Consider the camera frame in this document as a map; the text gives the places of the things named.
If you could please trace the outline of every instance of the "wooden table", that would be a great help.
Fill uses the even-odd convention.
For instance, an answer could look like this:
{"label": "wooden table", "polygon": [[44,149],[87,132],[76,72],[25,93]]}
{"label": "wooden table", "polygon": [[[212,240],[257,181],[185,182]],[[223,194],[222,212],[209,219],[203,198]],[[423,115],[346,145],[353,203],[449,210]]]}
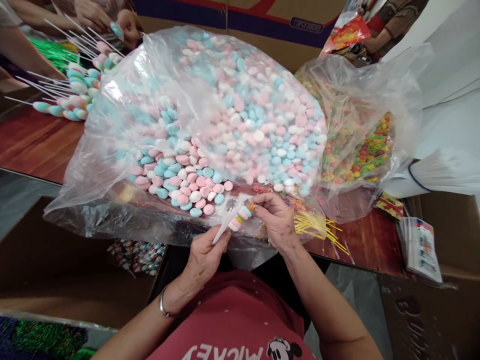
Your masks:
{"label": "wooden table", "polygon": [[[80,122],[57,119],[21,106],[0,119],[0,168],[52,183],[63,182],[65,170],[84,131]],[[312,240],[314,255],[396,277],[406,278],[395,223],[379,210],[334,230],[350,256],[329,240]]]}

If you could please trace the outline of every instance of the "silver bracelet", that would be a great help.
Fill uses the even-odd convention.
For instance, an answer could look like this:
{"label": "silver bracelet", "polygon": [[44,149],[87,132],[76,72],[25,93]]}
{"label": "silver bracelet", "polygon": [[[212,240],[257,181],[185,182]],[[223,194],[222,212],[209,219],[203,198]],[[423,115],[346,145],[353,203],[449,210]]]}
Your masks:
{"label": "silver bracelet", "polygon": [[160,296],[158,297],[158,308],[160,309],[160,311],[163,313],[163,315],[165,315],[166,318],[172,316],[174,317],[175,315],[177,315],[176,313],[174,312],[169,312],[169,311],[165,311],[165,308],[164,308],[164,292],[165,290],[167,289],[168,286],[165,286],[163,288],[163,290],[161,291],[160,293]]}

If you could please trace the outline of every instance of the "hand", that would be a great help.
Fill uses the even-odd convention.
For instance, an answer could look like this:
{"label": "hand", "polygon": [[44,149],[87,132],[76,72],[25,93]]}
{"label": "hand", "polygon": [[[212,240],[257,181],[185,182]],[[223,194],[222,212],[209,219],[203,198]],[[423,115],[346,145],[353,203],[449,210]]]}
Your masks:
{"label": "hand", "polygon": [[295,232],[292,208],[280,196],[266,192],[254,196],[251,200],[255,203],[253,211],[265,223],[268,241],[275,249],[283,255],[302,245]]}
{"label": "hand", "polygon": [[91,0],[75,0],[75,12],[78,22],[84,29],[89,27],[99,34],[104,34],[110,29],[112,19],[104,8]]}
{"label": "hand", "polygon": [[135,49],[141,35],[138,30],[140,21],[133,11],[123,9],[117,15],[116,23],[123,31],[123,43],[129,50]]}
{"label": "hand", "polygon": [[212,246],[215,235],[219,232],[220,225],[215,225],[206,233],[193,239],[190,247],[190,257],[182,277],[188,279],[194,288],[203,287],[217,272],[222,254],[227,252],[231,233],[224,232],[218,242]]}

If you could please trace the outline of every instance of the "plastic wrap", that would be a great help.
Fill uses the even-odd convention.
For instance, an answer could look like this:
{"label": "plastic wrap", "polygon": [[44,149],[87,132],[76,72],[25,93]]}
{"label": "plastic wrap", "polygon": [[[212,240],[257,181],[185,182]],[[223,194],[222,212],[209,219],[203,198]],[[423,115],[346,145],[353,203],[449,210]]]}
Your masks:
{"label": "plastic wrap", "polygon": [[[325,215],[312,185],[326,132],[317,101],[254,46],[191,26],[162,30],[146,35],[142,46],[102,78],[45,218],[87,237],[189,246],[238,203],[275,189],[325,236]],[[213,214],[206,216],[206,206],[197,209],[194,201],[178,207],[173,179],[190,180],[178,169],[167,175],[172,161],[185,171],[194,167],[202,182],[211,176],[214,185],[223,184],[217,186],[222,201]],[[227,179],[236,185],[231,191],[224,191]],[[198,179],[196,184],[208,186]],[[160,199],[163,189],[177,200]],[[205,213],[193,218],[198,210]],[[269,247],[263,223],[246,221],[231,247]]]}
{"label": "plastic wrap", "polygon": [[422,122],[416,79],[432,58],[430,44],[423,44],[360,69],[325,55],[296,73],[328,123],[317,184],[329,219],[341,224],[365,216],[381,182],[413,159]]}

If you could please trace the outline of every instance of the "cardboard box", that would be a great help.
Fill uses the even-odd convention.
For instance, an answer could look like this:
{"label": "cardboard box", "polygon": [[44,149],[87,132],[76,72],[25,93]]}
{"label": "cardboard box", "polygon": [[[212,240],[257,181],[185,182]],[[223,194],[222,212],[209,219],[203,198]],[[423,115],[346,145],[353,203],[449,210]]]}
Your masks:
{"label": "cardboard box", "polygon": [[50,201],[40,198],[0,242],[0,311],[121,328],[145,307],[156,278],[114,265],[112,240],[43,220]]}
{"label": "cardboard box", "polygon": [[433,192],[406,199],[433,226],[444,284],[379,274],[395,359],[480,359],[480,218],[474,196]]}
{"label": "cardboard box", "polygon": [[346,0],[134,0],[146,33],[194,25],[252,44],[292,73],[320,55]]}

